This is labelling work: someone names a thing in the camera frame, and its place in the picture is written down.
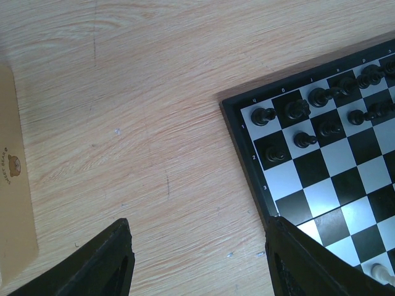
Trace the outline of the black grey chess board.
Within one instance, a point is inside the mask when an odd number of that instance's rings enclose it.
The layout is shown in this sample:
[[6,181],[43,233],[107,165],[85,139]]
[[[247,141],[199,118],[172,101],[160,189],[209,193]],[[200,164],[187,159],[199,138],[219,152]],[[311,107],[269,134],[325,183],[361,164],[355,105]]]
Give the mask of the black grey chess board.
[[[308,101],[315,88],[341,88],[324,107]],[[311,114],[285,115],[304,99]],[[287,219],[354,268],[371,275],[379,263],[394,276],[394,40],[368,40],[290,67],[261,86],[221,104],[257,209],[264,221]],[[274,108],[265,126],[251,121],[256,108]],[[322,137],[323,121],[342,132]],[[302,149],[293,138],[305,132],[317,143]],[[282,162],[265,150],[281,147]]]

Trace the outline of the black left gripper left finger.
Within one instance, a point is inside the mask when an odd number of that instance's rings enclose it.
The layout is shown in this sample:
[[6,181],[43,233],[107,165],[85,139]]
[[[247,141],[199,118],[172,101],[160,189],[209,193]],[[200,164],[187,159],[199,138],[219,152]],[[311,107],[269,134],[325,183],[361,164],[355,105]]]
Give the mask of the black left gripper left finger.
[[[33,223],[1,221],[1,288],[38,256]],[[129,222],[120,218],[11,295],[128,295],[135,266]]]

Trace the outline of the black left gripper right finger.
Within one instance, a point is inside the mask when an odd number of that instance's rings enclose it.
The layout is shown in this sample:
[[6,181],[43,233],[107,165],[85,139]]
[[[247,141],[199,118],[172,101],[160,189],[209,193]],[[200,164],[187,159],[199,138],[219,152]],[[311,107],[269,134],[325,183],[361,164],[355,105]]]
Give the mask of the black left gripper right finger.
[[275,295],[394,295],[283,217],[266,222],[265,251]]

